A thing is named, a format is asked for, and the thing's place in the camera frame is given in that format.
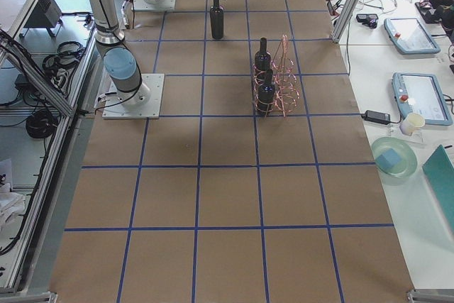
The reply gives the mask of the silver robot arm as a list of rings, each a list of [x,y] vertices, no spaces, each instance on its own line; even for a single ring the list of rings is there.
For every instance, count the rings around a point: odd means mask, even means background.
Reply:
[[[114,0],[89,0],[96,26],[95,40],[104,68],[116,87],[119,104],[140,106],[150,90],[143,83],[138,63],[124,43]]]

